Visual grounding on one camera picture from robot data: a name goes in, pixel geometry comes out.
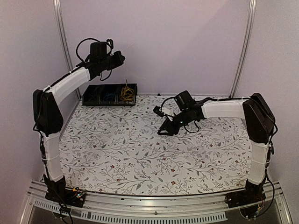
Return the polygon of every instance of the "table surface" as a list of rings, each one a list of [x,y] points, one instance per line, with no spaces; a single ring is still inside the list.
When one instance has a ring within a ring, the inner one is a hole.
[[[240,119],[198,122],[200,131],[159,136],[165,118],[153,112],[166,97],[137,96],[135,106],[82,106],[61,140],[69,187],[126,195],[185,195],[245,185],[251,145]],[[172,100],[165,107],[178,113]],[[187,127],[195,131],[193,124]]]

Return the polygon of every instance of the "yellow wire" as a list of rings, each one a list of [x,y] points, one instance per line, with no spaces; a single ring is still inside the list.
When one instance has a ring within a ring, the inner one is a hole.
[[[121,89],[120,99],[122,101],[133,101],[134,95],[134,90],[128,87],[128,82],[126,80],[126,86]]]

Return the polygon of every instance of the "black tray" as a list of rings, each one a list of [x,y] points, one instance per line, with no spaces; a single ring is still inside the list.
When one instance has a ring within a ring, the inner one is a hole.
[[[137,84],[128,84],[134,90],[133,101],[122,101],[120,94],[126,84],[89,85],[82,97],[84,106],[132,106],[136,104]]]

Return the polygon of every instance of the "wire bundle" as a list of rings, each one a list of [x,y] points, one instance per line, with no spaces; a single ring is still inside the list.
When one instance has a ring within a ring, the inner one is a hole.
[[[107,93],[106,96],[103,98],[103,101],[112,101],[115,98],[115,93]]]
[[[126,86],[121,89],[120,99],[121,101],[133,101],[135,92],[133,89],[128,87],[128,82],[126,80]]]

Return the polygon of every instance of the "vent slot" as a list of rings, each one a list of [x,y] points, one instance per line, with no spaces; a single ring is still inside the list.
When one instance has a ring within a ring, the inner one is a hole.
[[[54,202],[43,201],[35,199],[34,205],[36,207],[59,213],[60,206]],[[225,212],[216,214],[197,216],[197,217],[182,217],[182,218],[139,218],[136,217],[120,217],[120,216],[107,216],[96,212],[81,211],[79,214],[72,214],[73,217],[92,220],[97,223],[103,224],[208,224],[226,221]]]

